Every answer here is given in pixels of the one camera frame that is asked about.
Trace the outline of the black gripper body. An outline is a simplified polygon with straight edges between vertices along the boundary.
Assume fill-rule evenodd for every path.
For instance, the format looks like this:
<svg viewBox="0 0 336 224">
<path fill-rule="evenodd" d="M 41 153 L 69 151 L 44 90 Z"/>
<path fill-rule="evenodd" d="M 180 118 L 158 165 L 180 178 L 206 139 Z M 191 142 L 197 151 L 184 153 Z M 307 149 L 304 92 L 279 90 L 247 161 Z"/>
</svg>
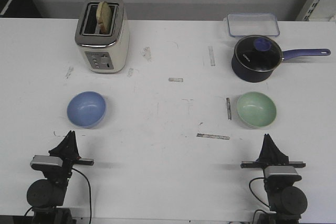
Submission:
<svg viewBox="0 0 336 224">
<path fill-rule="evenodd" d="M 262 169 L 263 175 L 264 175 L 264 169 L 268 166 L 293 166 L 295 169 L 297 169 L 297 168 L 305 168 L 306 164 L 304 162 L 292 162 L 292 161 L 290 161 L 288 164 L 286 164 L 286 163 L 272 164 L 270 162 L 265 163 L 265 162 L 259 162 L 259 161 L 242 161 L 241 164 L 240 164 L 241 168 L 248 168 L 248 169 L 259 168 L 259 169 Z M 286 181 L 283 181 L 283 180 L 271 180 L 271 179 L 266 179 L 266 180 L 270 180 L 272 182 L 286 182 Z"/>
<path fill-rule="evenodd" d="M 47 166 L 43 172 L 44 177 L 52 184 L 67 185 L 68 180 L 72 176 L 72 168 L 74 165 L 93 166 L 94 159 L 92 158 L 70 158 L 60 157 L 63 161 L 62 167 Z"/>
</svg>

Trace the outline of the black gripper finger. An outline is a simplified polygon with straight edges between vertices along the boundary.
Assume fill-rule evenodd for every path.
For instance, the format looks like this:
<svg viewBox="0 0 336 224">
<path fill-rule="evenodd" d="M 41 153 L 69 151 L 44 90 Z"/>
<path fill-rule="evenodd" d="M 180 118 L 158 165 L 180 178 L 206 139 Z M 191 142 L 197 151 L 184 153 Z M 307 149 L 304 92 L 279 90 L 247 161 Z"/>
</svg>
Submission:
<svg viewBox="0 0 336 224">
<path fill-rule="evenodd" d="M 71 140 L 71 131 L 67 133 L 64 139 L 55 148 L 48 151 L 49 155 L 57 157 L 69 157 L 71 151 L 71 149 L 69 148 L 70 140 Z"/>
<path fill-rule="evenodd" d="M 68 135 L 69 135 L 68 136 L 69 157 L 70 158 L 80 158 L 78 147 L 77 147 L 75 131 L 70 131 Z"/>
<path fill-rule="evenodd" d="M 289 157 L 279 150 L 270 134 L 267 134 L 268 154 L 271 163 L 288 163 Z"/>
<path fill-rule="evenodd" d="M 270 141 L 270 135 L 265 134 L 264 135 L 264 140 L 263 140 L 263 145 L 258 157 L 259 162 L 268 162 L 270 161 L 270 151 L 269 151 L 269 141 Z"/>
</svg>

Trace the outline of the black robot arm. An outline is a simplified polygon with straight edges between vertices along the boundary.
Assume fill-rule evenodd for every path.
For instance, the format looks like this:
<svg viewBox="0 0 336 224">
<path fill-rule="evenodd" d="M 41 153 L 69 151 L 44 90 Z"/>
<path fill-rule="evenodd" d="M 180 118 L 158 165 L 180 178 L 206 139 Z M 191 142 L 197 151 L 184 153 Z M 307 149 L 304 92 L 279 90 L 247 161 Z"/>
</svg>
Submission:
<svg viewBox="0 0 336 224">
<path fill-rule="evenodd" d="M 241 168 L 260 168 L 263 171 L 263 176 L 251 179 L 248 187 L 269 211 L 255 210 L 252 223 L 299 223 L 301 215 L 307 210 L 308 200 L 294 183 L 302 180 L 296 169 L 305 166 L 306 163 L 302 161 L 290 161 L 276 146 L 270 134 L 264 135 L 259 157 L 255 161 L 242 161 L 240 165 Z M 268 202 L 254 193 L 251 185 L 257 180 L 263 181 Z"/>
<path fill-rule="evenodd" d="M 41 171 L 44 179 L 33 182 L 27 190 L 27 202 L 34 212 L 32 223 L 76 223 L 69 208 L 63 208 L 72 172 L 83 173 L 74 165 L 92 166 L 93 159 L 79 155 L 75 131 L 69 131 L 48 155 L 34 155 L 33 170 Z"/>
</svg>

